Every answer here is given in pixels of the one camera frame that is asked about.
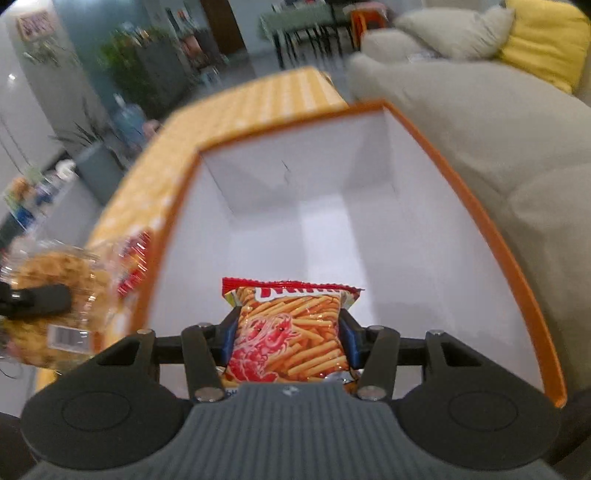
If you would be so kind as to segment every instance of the yellow pillow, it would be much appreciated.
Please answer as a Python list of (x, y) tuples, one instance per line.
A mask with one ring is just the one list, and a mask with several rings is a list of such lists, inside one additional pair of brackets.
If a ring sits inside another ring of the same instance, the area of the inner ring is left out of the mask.
[(574, 5), (551, 0), (506, 0), (515, 9), (500, 60), (566, 93), (577, 88), (591, 42), (588, 17)]

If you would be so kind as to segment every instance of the red packaging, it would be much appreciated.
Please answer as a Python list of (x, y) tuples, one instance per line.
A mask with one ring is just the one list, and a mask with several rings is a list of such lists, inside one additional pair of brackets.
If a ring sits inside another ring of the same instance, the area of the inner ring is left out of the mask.
[(226, 386), (243, 381), (323, 381), (348, 371), (338, 317), (358, 288), (296, 281), (224, 278), (222, 294), (241, 306)]
[(123, 247), (121, 263), (124, 273), (117, 286), (117, 293), (120, 298), (125, 298), (146, 277), (150, 243), (150, 233), (142, 232), (137, 236), (129, 238)]

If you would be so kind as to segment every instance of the gray ribbed grip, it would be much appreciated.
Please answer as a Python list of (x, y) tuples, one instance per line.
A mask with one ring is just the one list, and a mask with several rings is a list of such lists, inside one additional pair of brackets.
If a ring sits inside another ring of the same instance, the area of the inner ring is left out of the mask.
[(389, 407), (337, 384), (244, 385), (197, 405), (161, 451), (134, 465), (75, 472), (39, 464), (26, 480), (558, 480), (536, 461), (505, 472), (448, 465), (416, 447)]

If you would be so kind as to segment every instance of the green tablecloth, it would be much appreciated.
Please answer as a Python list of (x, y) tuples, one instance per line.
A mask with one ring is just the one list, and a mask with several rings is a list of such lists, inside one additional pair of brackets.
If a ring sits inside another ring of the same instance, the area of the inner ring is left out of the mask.
[[(342, 8), (335, 8), (337, 20), (345, 20), (348, 16)], [(286, 8), (281, 12), (262, 14), (259, 19), (258, 34), (261, 38), (272, 40), (273, 33), (286, 30), (303, 30), (318, 24), (332, 22), (330, 7), (327, 4), (311, 4), (300, 8)]]

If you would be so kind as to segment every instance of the orange stool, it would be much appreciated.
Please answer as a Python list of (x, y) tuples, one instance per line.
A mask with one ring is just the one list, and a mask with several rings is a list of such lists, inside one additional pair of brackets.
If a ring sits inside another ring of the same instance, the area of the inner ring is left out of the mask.
[(388, 22), (381, 10), (359, 9), (351, 12), (351, 33), (356, 48), (360, 47), (361, 37), (368, 29), (368, 24), (370, 23), (379, 25), (379, 28), (386, 28), (388, 26)]

